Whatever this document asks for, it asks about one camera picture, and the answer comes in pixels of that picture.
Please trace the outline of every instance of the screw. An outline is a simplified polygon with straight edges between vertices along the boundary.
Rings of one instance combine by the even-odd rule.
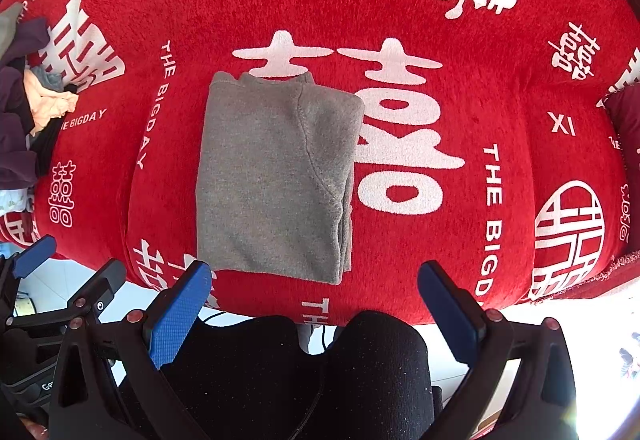
[[[499,323],[500,321],[502,321],[504,319],[502,314],[500,312],[498,312],[495,308],[489,308],[485,312],[485,314],[489,318],[489,320],[493,321],[494,323]]]
[[[127,321],[130,323],[138,323],[142,321],[142,317],[144,316],[145,314],[142,310],[132,310],[127,314]]]
[[[84,324],[82,317],[74,317],[69,321],[69,328],[71,328],[72,330],[78,330],[78,328],[81,327],[82,324]]]
[[[560,323],[558,321],[556,321],[553,317],[547,317],[545,319],[545,325],[550,330],[559,330],[560,329]]]

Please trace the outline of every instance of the floor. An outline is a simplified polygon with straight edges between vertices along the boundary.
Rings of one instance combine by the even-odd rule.
[[[66,301],[91,277],[92,271],[74,261],[49,260],[31,276],[23,280],[20,290],[28,292],[38,312],[66,306]],[[607,438],[640,396],[640,384],[626,384],[620,380],[618,349],[624,337],[640,330],[638,306],[640,289],[636,287],[616,295],[591,301],[550,301],[540,305],[519,305],[503,313],[512,321],[538,324],[548,315],[557,318],[564,331],[574,368],[578,394],[578,432],[582,440]],[[132,283],[126,283],[102,314],[103,322],[120,320],[131,309],[145,309],[157,293]],[[202,319],[215,312],[202,309]],[[223,314],[211,321],[215,326],[228,326],[248,317]],[[456,362],[435,325],[417,326],[416,329],[428,345],[431,380],[443,389],[448,401],[466,373],[466,365]],[[326,342],[330,343],[334,328],[327,327]],[[322,352],[321,328],[313,334],[310,353]],[[508,363],[494,399],[485,416],[500,410],[508,395],[518,368],[517,360]],[[122,366],[116,365],[117,380],[124,376]],[[604,400],[603,394],[612,395]]]

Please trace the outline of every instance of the dark gray garment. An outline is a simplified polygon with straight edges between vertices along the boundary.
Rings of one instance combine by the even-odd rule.
[[[65,85],[62,83],[62,75],[59,73],[49,73],[44,70],[43,65],[34,66],[33,68],[29,68],[31,73],[33,73],[38,82],[42,87],[46,87],[52,91],[57,91],[58,93],[63,92],[65,90]]]
[[[338,284],[350,268],[364,104],[317,86],[215,74],[196,187],[198,258],[214,270]]]
[[[21,12],[22,4],[20,3],[14,3],[5,11],[0,12],[0,58],[14,40],[15,25]]]

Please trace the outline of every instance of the red blanket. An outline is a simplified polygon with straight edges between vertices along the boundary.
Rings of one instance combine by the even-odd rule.
[[[367,110],[352,271],[336,286],[217,271],[214,307],[423,323],[415,277],[427,259],[500,308],[591,279],[624,248],[625,175],[596,103],[638,75],[625,0],[18,1],[51,26],[32,63],[81,86],[36,220],[82,264],[117,257],[130,280],[162,289],[190,263],[218,70],[308,69]]]

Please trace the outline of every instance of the person's hand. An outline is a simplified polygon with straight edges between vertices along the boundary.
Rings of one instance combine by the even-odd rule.
[[[49,438],[49,431],[47,431],[47,428],[44,426],[36,424],[28,418],[20,417],[20,420],[22,420],[22,423],[34,438],[37,438],[38,440],[47,440]]]

